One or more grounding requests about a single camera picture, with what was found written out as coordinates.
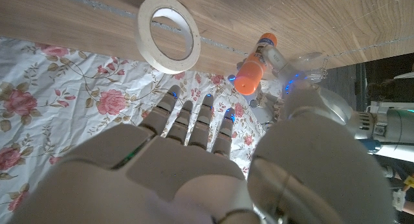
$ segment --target robot finger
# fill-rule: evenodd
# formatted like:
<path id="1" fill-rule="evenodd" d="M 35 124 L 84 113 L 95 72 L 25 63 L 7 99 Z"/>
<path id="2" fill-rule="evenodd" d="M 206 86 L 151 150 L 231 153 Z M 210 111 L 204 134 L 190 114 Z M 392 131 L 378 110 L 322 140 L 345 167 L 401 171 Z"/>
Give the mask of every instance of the robot finger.
<path id="1" fill-rule="evenodd" d="M 212 119 L 212 106 L 214 97 L 210 94 L 204 97 L 202 101 L 199 116 L 195 122 L 193 132 L 191 133 L 188 146 L 199 146 L 207 149 L 208 134 L 210 131 L 210 121 Z"/>
<path id="2" fill-rule="evenodd" d="M 186 101 L 182 106 L 178 117 L 175 119 L 171 129 L 169 130 L 167 138 L 175 139 L 184 145 L 192 110 L 193 103 L 191 103 L 191 101 Z"/>
<path id="3" fill-rule="evenodd" d="M 232 131 L 235 118 L 234 114 L 235 111 L 233 108 L 227 109 L 224 114 L 219 133 L 217 134 L 217 138 L 212 148 L 212 153 L 226 158 L 230 157 L 230 150 L 232 148 Z"/>
<path id="4" fill-rule="evenodd" d="M 179 96 L 180 87 L 173 85 L 139 126 L 150 129 L 157 135 L 161 135 L 166 127 L 169 115 L 174 110 L 175 102 Z"/>

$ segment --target pink flower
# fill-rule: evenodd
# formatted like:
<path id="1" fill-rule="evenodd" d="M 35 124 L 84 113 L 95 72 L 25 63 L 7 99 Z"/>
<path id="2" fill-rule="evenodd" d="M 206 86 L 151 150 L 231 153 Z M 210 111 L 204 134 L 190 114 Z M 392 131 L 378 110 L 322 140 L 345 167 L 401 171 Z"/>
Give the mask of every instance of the pink flower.
<path id="1" fill-rule="evenodd" d="M 123 69 L 121 69 L 120 71 L 118 71 L 116 73 L 117 75 L 125 75 L 125 71 Z"/>
<path id="2" fill-rule="evenodd" d="M 114 71 L 114 70 L 115 70 L 115 66 L 114 66 L 114 64 L 109 63 L 107 66 L 108 66 L 108 68 L 109 68 L 110 70 L 112 70 L 112 71 Z"/>
<path id="3" fill-rule="evenodd" d="M 146 118 L 148 116 L 148 114 L 149 114 L 149 111 L 142 110 L 141 117 Z"/>
<path id="4" fill-rule="evenodd" d="M 74 95 L 71 96 L 65 96 L 66 100 L 74 100 L 76 97 Z"/>
<path id="5" fill-rule="evenodd" d="M 98 111 L 103 115 L 106 113 L 117 115 L 125 108 L 125 97 L 121 91 L 115 91 L 114 89 L 101 92 L 99 102 Z"/>
<path id="6" fill-rule="evenodd" d="M 224 80 L 224 77 L 221 75 L 215 75 L 212 77 L 211 81 L 214 85 L 220 85 L 221 81 Z"/>
<path id="7" fill-rule="evenodd" d="M 13 90 L 3 106 L 9 113 L 16 112 L 25 116 L 29 115 L 31 109 L 38 106 L 38 101 L 29 92 Z"/>
<path id="8" fill-rule="evenodd" d="M 181 72 L 179 74 L 174 75 L 174 78 L 177 79 L 177 80 L 180 80 L 181 78 L 184 77 L 184 75 L 186 75 L 186 73 L 185 72 Z"/>
<path id="9" fill-rule="evenodd" d="M 111 58 L 112 58 L 112 61 L 113 61 L 114 63 L 118 63 L 118 59 L 116 59 L 116 57 L 111 56 Z"/>
<path id="10" fill-rule="evenodd" d="M 234 107 L 236 117 L 242 117 L 245 111 L 243 110 L 243 106 L 240 103 L 236 103 Z"/>
<path id="11" fill-rule="evenodd" d="M 7 170 L 19 162 L 20 153 L 19 150 L 15 150 L 11 147 L 3 148 L 0 150 L 0 170 Z"/>
<path id="12" fill-rule="evenodd" d="M 9 211 L 15 211 L 20 203 L 28 196 L 28 191 L 21 192 L 18 197 L 16 197 L 10 204 L 8 204 Z"/>
<path id="13" fill-rule="evenodd" d="M 197 81 L 198 84 L 201 83 L 201 76 L 198 73 L 195 74 L 195 80 Z"/>
<path id="14" fill-rule="evenodd" d="M 243 167 L 243 173 L 247 174 L 247 172 L 248 172 L 248 167 L 247 166 Z"/>
<path id="15" fill-rule="evenodd" d="M 42 43 L 35 43 L 34 46 L 35 47 L 40 47 L 40 50 L 43 53 L 45 53 L 46 55 L 49 55 L 49 56 L 62 57 L 66 54 L 69 54 L 69 50 L 67 50 L 67 48 L 64 48 L 64 47 L 50 46 L 50 45 L 46 45 L 46 44 L 42 44 Z"/>
<path id="16" fill-rule="evenodd" d="M 51 155 L 50 158 L 49 158 L 49 162 L 50 162 L 51 165 L 53 165 L 53 164 L 59 162 L 60 159 L 62 159 L 62 157 L 53 157 L 53 155 Z"/>
<path id="17" fill-rule="evenodd" d="M 67 106 L 69 106 L 68 102 L 65 102 L 65 101 L 58 100 L 58 103 L 59 103 L 60 105 L 62 105 L 63 107 L 67 107 Z"/>
<path id="18" fill-rule="evenodd" d="M 248 146 L 253 143 L 252 136 L 245 136 L 244 139 L 245 139 L 245 144 L 248 145 Z"/>
<path id="19" fill-rule="evenodd" d="M 98 73 L 108 73 L 108 70 L 102 68 L 102 65 L 98 66 Z"/>

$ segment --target pink rose pattern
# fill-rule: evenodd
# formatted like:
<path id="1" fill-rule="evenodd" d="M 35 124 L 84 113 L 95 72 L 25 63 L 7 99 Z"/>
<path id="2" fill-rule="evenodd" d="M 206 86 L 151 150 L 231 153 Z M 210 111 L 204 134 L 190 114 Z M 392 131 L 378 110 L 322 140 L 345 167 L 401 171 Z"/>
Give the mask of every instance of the pink rose pattern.
<path id="1" fill-rule="evenodd" d="M 29 92 L 14 89 L 3 106 L 9 113 L 25 116 L 29 115 L 30 110 L 38 106 L 38 101 Z"/>
<path id="2" fill-rule="evenodd" d="M 12 166 L 15 166 L 20 159 L 19 150 L 15 150 L 11 147 L 3 148 L 0 150 L 0 170 L 7 170 Z"/>
<path id="3" fill-rule="evenodd" d="M 52 156 L 50 156 L 50 158 L 49 158 L 49 162 L 50 162 L 50 164 L 51 164 L 51 165 L 53 165 L 53 164 L 55 164 L 55 163 L 59 162 L 59 160 L 60 160 L 61 158 L 62 158 L 62 157 L 54 157 L 54 156 L 52 155 Z"/>
<path id="4" fill-rule="evenodd" d="M 46 45 L 46 44 L 42 44 L 42 43 L 35 43 L 34 46 L 39 47 L 40 50 L 48 56 L 62 57 L 64 55 L 69 54 L 69 50 L 67 48 L 64 48 L 64 47 L 51 46 L 51 45 Z"/>
<path id="5" fill-rule="evenodd" d="M 197 81 L 198 84 L 201 83 L 201 76 L 198 73 L 195 74 L 195 80 Z"/>
<path id="6" fill-rule="evenodd" d="M 186 75 L 185 72 L 181 72 L 179 74 L 174 74 L 174 78 L 177 80 L 180 80 L 181 78 L 183 78 Z"/>
<path id="7" fill-rule="evenodd" d="M 243 137 L 244 138 L 244 140 L 245 140 L 245 144 L 246 145 L 251 145 L 252 143 L 253 143 L 253 138 L 252 138 L 252 136 L 249 136 L 249 135 L 247 135 L 247 136 L 244 136 Z"/>
<path id="8" fill-rule="evenodd" d="M 235 104 L 234 111 L 236 117 L 242 117 L 245 113 L 243 106 L 240 103 Z"/>
<path id="9" fill-rule="evenodd" d="M 201 96 L 201 91 L 197 88 L 191 89 L 191 97 L 194 101 L 197 101 L 198 98 Z"/>
<path id="10" fill-rule="evenodd" d="M 22 193 L 20 193 L 19 196 L 17 196 L 15 199 L 13 199 L 12 202 L 10 202 L 8 204 L 8 209 L 9 211 L 16 211 L 16 209 L 19 207 L 19 205 L 21 204 L 21 202 L 26 199 L 26 197 L 28 196 L 28 191 L 24 191 Z"/>
<path id="11" fill-rule="evenodd" d="M 142 110 L 141 117 L 146 118 L 148 116 L 148 114 L 149 114 L 149 111 Z"/>
<path id="12" fill-rule="evenodd" d="M 223 80 L 224 80 L 224 77 L 221 75 L 214 75 L 212 76 L 212 79 L 211 79 L 214 85 L 220 85 Z"/>
<path id="13" fill-rule="evenodd" d="M 125 75 L 125 71 L 123 69 L 119 70 L 120 65 L 124 65 L 126 63 L 128 63 L 127 60 L 123 60 L 122 62 L 119 63 L 118 59 L 114 56 L 111 57 L 112 58 L 112 62 L 108 63 L 105 66 L 99 65 L 98 66 L 98 74 L 108 74 L 106 77 L 110 77 L 114 74 L 116 75 Z"/>
<path id="14" fill-rule="evenodd" d="M 101 99 L 99 99 L 98 111 L 101 114 L 118 115 L 119 112 L 125 109 L 125 97 L 121 91 L 111 89 L 109 91 L 101 92 Z"/>

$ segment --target metal cylinder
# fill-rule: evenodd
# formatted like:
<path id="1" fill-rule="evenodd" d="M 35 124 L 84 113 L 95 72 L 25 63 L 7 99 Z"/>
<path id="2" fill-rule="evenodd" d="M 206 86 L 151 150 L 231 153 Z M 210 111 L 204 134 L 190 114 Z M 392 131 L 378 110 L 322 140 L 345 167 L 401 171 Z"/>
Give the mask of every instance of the metal cylinder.
<path id="1" fill-rule="evenodd" d="M 373 126 L 373 114 L 354 111 L 345 127 L 355 139 L 370 139 L 373 136 Z"/>
<path id="2" fill-rule="evenodd" d="M 414 143 L 414 113 L 406 110 L 388 110 L 385 135 L 380 141 L 384 143 L 377 155 L 414 162 L 414 146 L 400 144 Z"/>

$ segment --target orange cap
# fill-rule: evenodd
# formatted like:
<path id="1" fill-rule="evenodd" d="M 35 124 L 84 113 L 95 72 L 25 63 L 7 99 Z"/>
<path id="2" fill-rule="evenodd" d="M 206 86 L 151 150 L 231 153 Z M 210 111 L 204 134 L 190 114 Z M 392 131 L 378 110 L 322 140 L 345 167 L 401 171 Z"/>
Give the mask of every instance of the orange cap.
<path id="1" fill-rule="evenodd" d="M 269 39 L 276 46 L 277 39 L 272 33 L 263 34 L 258 43 L 266 43 L 266 41 L 261 42 L 263 38 Z M 257 53 L 261 53 L 261 51 L 258 52 L 256 46 L 254 51 L 248 55 L 245 63 L 241 66 L 235 77 L 234 87 L 242 95 L 251 95 L 254 93 L 266 70 L 266 63 L 263 63 L 260 57 L 255 56 Z"/>
<path id="2" fill-rule="evenodd" d="M 245 62 L 234 80 L 235 89 L 242 95 L 251 95 L 262 78 L 262 66 L 256 62 Z"/>

